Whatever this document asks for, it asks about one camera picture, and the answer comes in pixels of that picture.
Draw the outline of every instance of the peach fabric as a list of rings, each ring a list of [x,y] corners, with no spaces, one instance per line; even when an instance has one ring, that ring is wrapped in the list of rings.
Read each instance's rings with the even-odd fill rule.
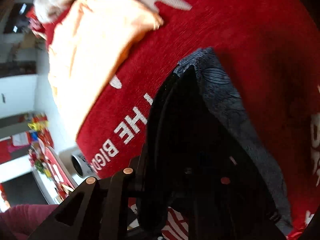
[[[161,17],[137,0],[76,0],[49,46],[49,82],[73,139],[132,44]]]

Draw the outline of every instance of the tiled floor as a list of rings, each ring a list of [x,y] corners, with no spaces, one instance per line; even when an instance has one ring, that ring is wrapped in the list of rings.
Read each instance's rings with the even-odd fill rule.
[[[59,153],[74,147],[76,143],[67,134],[57,106],[53,101],[52,91],[48,81],[48,53],[44,44],[41,45],[41,48],[43,50],[37,50],[38,81],[36,87],[35,110],[46,113],[49,120],[49,131],[54,142],[54,149]]]

